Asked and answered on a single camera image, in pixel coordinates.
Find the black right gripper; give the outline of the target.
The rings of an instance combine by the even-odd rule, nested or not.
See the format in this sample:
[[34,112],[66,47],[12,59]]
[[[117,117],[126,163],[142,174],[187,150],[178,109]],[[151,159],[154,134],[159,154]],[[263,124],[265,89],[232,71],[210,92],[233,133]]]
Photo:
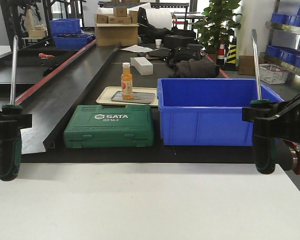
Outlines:
[[251,103],[242,120],[253,123],[253,137],[275,137],[300,144],[300,93],[291,100]]

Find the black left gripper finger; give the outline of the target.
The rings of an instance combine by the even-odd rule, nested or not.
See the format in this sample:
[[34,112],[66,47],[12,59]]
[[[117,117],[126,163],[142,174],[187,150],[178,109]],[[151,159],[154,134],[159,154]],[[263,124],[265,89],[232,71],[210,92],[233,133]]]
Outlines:
[[32,114],[22,111],[22,107],[3,107],[0,110],[0,143],[20,141],[21,129],[32,127]]

